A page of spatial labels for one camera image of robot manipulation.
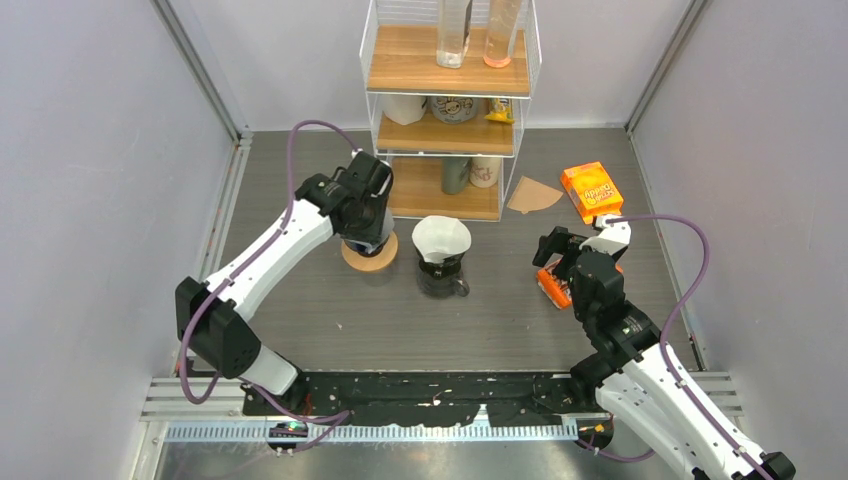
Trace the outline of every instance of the cork coaster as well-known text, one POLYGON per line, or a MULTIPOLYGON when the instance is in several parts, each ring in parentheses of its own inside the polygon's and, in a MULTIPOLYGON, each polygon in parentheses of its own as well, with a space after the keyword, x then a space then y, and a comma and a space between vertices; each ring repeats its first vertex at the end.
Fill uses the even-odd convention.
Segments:
POLYGON ((373 257, 364 257, 355 251, 351 250, 346 243, 342 242, 342 257, 345 262, 353 267, 354 270, 359 270, 364 273, 377 273, 394 261, 397 257, 398 240, 395 232, 389 234, 389 240, 377 255, 373 257))

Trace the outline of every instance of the gray floor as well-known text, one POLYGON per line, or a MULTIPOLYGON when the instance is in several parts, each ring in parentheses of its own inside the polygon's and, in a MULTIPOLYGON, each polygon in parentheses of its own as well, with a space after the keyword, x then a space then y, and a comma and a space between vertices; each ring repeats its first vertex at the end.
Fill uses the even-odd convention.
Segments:
MULTIPOLYGON (((370 148, 367 132, 355 134, 370 148)), ((232 219, 224 260, 234 258, 283 211, 287 134, 256 135, 232 219)), ((349 161, 333 133, 298 138, 296 184, 331 174, 349 161)), ((624 213, 649 210, 644 184, 621 129, 530 130, 513 187, 521 175, 557 187, 563 168, 602 161, 625 198, 624 213)), ((463 261, 467 298, 432 300, 415 285, 413 220, 397 220, 400 251, 376 277, 350 269, 340 240, 313 251, 275 288, 251 326, 262 341, 304 369, 567 370, 593 352, 570 310, 559 311, 539 290, 530 262, 538 237, 560 225, 591 234, 564 196, 553 207, 500 223, 468 222, 472 247, 463 261)), ((675 302, 655 227, 634 224, 621 265, 629 298, 658 324, 675 302)), ((684 365, 695 361, 683 325, 671 344, 684 365)))

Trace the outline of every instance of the wooden shelf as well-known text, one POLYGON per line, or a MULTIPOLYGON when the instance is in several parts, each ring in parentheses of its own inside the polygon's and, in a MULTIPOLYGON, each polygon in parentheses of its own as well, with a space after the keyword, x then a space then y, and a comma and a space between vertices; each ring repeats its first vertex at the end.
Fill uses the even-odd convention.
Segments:
POLYGON ((513 156, 512 125, 486 120, 487 108, 480 105, 476 117, 455 125, 439 120, 429 110, 409 125, 397 124, 383 115, 377 149, 513 156))
POLYGON ((497 220, 498 184, 478 188, 468 184, 456 195, 442 192, 442 162, 424 157, 397 157, 389 195, 392 213, 404 217, 445 215, 461 219, 497 220))
POLYGON ((468 52, 460 68, 436 64, 436 27, 381 25, 371 59, 368 91, 377 93, 433 93, 530 96, 524 31, 515 38, 512 62, 492 68, 483 62, 485 28, 472 28, 468 52))

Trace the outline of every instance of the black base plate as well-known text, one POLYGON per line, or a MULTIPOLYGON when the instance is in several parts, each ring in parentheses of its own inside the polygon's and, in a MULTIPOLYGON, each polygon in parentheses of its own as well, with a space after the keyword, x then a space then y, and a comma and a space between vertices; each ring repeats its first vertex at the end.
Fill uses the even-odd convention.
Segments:
MULTIPOLYGON (((560 414, 602 411, 580 405, 572 388, 552 372, 304 372, 279 400, 302 415, 350 410, 345 424, 361 426, 467 425, 481 404, 493 427, 558 425, 560 414)), ((251 390, 246 416, 279 415, 251 390)))

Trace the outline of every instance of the orange box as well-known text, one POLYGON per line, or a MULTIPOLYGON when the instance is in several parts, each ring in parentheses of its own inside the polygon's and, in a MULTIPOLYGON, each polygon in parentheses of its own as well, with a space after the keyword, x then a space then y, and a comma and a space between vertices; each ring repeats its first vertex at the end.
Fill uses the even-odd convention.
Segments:
POLYGON ((567 168, 562 172, 560 181, 586 225, 591 224, 592 218, 597 215, 621 215, 624 197, 601 162, 567 168))
MULTIPOLYGON (((554 305, 562 310, 571 306, 571 291, 565 280, 554 277, 554 268, 559 265, 559 262, 559 260, 552 262, 536 272, 536 283, 539 284, 545 295, 554 302, 554 305)), ((618 270, 618 273, 624 274, 624 270, 618 265, 615 266, 615 269, 618 270)))

